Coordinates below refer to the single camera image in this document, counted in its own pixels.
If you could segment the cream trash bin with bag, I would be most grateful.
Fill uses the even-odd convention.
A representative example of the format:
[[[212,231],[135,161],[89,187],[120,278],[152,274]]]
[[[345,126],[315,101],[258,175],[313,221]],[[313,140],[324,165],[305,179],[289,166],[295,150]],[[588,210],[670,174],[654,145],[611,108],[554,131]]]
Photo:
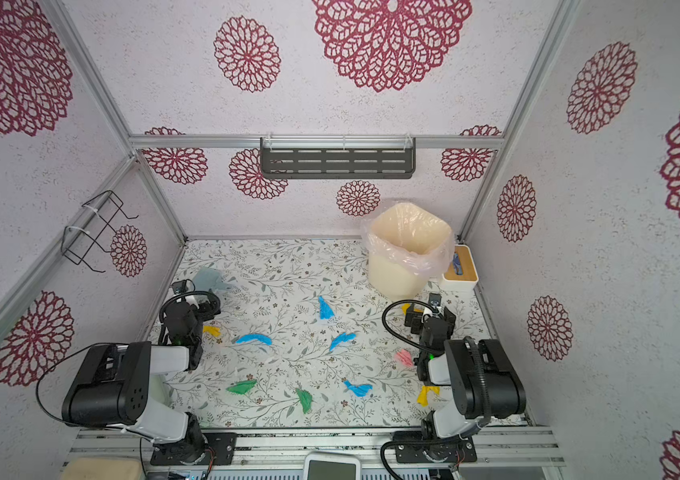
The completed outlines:
[[[395,203],[364,220],[361,232],[369,283],[392,301],[417,297],[453,258],[452,227],[411,202]]]

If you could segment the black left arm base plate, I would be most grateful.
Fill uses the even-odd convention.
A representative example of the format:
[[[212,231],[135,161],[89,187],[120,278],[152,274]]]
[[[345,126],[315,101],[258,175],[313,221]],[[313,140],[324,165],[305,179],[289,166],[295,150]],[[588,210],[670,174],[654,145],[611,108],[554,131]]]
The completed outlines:
[[[180,449],[170,444],[159,444],[149,460],[151,466],[231,466],[234,461],[238,435],[232,432],[205,432],[199,449]]]

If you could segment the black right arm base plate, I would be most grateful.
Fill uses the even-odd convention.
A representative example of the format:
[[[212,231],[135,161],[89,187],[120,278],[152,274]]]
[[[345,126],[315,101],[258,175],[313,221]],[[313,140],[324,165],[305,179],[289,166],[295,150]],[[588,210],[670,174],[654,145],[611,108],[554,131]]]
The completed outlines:
[[[396,462],[400,464],[473,463],[478,459],[471,437],[424,440],[420,432],[398,431],[392,440]]]

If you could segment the pale blue plastic dustpan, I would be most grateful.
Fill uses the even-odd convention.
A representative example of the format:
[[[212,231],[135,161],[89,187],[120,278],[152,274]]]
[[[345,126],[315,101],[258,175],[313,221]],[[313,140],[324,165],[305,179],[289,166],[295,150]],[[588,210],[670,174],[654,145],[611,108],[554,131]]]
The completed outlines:
[[[192,282],[196,291],[219,293],[234,288],[233,285],[225,281],[218,270],[211,267],[202,267],[192,278]]]

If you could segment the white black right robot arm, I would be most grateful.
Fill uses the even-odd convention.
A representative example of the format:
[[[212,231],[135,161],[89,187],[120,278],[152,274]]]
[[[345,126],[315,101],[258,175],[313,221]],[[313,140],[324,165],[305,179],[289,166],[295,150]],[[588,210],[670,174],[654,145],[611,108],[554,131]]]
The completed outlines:
[[[452,400],[421,421],[417,436],[399,433],[380,447],[387,473],[395,472],[387,451],[397,449],[399,462],[414,458],[430,460],[443,454],[443,463],[474,461],[473,437],[494,419],[521,415],[527,395],[501,342],[477,340],[470,335],[455,339],[457,316],[431,293],[427,302],[404,299],[389,304],[381,315],[383,328],[394,338],[416,348],[417,376],[426,386],[448,387]]]

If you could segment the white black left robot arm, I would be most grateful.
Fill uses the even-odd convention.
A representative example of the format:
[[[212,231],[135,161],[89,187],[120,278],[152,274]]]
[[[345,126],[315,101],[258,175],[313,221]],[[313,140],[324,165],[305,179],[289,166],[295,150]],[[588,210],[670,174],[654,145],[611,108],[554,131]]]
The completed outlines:
[[[172,284],[175,294],[160,307],[159,339],[132,343],[97,342],[64,357],[85,357],[61,404],[50,412],[40,395],[35,400],[52,420],[82,429],[117,430],[148,440],[154,458],[169,465],[196,465],[216,460],[198,417],[173,409],[158,398],[151,380],[160,375],[195,371],[204,353],[204,324],[221,313],[221,300],[199,290],[191,280]]]

